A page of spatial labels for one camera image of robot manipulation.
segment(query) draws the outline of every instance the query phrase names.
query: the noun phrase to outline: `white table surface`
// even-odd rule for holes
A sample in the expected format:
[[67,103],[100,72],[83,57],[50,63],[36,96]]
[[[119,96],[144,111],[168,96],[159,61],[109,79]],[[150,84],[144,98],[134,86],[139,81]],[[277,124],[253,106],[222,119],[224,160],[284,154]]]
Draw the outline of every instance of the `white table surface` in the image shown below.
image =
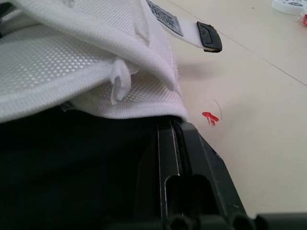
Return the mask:
[[219,31],[218,54],[170,40],[189,121],[225,161],[247,213],[307,211],[307,27],[270,0],[154,2]]

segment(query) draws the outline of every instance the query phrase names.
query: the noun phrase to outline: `white padded fabric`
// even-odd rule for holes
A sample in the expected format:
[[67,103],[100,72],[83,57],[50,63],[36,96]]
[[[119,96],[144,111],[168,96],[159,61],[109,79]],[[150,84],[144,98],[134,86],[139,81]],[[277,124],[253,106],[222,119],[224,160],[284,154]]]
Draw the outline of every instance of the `white padded fabric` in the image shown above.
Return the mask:
[[0,122],[69,100],[108,118],[187,119],[170,44],[146,1],[10,2],[17,10],[0,26]]

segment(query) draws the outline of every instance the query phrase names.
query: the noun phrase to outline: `small red object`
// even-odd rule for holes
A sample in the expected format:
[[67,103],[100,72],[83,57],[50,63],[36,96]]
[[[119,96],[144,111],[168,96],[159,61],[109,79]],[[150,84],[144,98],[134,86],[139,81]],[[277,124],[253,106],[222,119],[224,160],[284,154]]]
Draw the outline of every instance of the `small red object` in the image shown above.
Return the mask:
[[207,118],[208,123],[209,123],[210,125],[212,125],[212,126],[215,126],[215,122],[218,122],[218,121],[219,121],[219,119],[218,119],[217,117],[213,116],[213,115],[212,115],[211,113],[209,113],[209,112],[203,112],[202,115],[203,115],[204,117]]
[[307,26],[307,14],[303,17],[303,24]]

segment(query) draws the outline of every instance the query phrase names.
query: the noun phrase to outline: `black mesh fabric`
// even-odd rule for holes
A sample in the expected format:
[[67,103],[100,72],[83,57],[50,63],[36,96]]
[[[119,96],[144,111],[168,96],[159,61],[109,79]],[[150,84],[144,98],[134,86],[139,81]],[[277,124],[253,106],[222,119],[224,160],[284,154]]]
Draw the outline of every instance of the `black mesh fabric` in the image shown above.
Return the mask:
[[133,215],[139,160],[159,118],[54,108],[0,124],[0,229],[100,229]]

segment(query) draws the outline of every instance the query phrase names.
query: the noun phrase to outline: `black plastic clip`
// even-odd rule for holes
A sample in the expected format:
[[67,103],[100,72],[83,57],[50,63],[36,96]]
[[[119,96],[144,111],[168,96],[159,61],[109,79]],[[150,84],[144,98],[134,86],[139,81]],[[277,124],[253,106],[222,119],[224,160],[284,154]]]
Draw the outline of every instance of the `black plastic clip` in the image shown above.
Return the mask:
[[201,37],[201,43],[205,52],[219,53],[223,49],[222,41],[215,28],[201,22],[197,22]]

